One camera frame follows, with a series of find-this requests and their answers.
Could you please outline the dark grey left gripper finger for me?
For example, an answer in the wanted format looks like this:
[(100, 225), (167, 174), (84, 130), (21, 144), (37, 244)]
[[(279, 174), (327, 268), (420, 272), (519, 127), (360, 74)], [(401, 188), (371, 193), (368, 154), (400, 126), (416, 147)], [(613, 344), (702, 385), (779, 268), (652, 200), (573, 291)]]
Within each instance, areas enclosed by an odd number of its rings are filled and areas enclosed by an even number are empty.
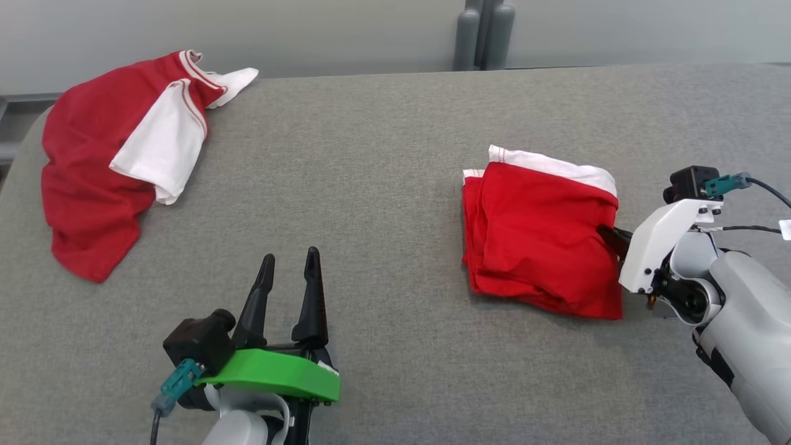
[(264, 322), (274, 281), (275, 256), (266, 254), (232, 335), (237, 349), (265, 349)]
[(308, 248), (304, 267), (306, 282), (300, 316), (293, 327), (291, 340), (309, 349), (322, 349), (329, 342), (324, 281), (320, 252), (316, 246)]

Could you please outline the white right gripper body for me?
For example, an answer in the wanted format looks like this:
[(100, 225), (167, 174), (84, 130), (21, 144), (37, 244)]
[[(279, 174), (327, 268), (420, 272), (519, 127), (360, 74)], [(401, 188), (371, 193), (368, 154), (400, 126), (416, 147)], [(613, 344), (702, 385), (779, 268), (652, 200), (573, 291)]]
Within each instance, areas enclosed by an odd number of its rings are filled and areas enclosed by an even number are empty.
[(647, 295), (653, 289), (654, 270), (661, 267), (684, 234), (696, 224), (714, 222), (714, 211), (723, 202), (683, 199), (653, 211), (631, 237), (619, 276), (619, 284), (634, 294)]

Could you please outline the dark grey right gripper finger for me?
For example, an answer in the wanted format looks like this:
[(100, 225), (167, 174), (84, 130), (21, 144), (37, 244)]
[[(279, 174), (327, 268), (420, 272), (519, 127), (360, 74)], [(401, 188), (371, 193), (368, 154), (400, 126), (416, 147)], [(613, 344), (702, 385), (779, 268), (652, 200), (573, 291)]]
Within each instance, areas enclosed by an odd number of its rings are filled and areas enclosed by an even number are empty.
[(604, 244), (607, 245), (618, 258), (625, 258), (625, 256), (627, 256), (630, 242), (633, 237), (632, 232), (606, 225), (599, 225), (596, 232), (602, 238)]

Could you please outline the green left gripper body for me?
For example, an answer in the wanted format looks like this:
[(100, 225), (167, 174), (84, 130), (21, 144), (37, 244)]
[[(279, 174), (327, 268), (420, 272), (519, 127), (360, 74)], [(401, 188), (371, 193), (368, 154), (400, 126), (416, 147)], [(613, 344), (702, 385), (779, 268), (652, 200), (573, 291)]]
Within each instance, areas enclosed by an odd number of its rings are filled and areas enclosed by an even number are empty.
[(340, 401), (340, 373), (327, 347), (320, 349), (234, 349), (216, 374), (206, 371), (196, 388), (230, 387), (271, 392), (322, 403)]

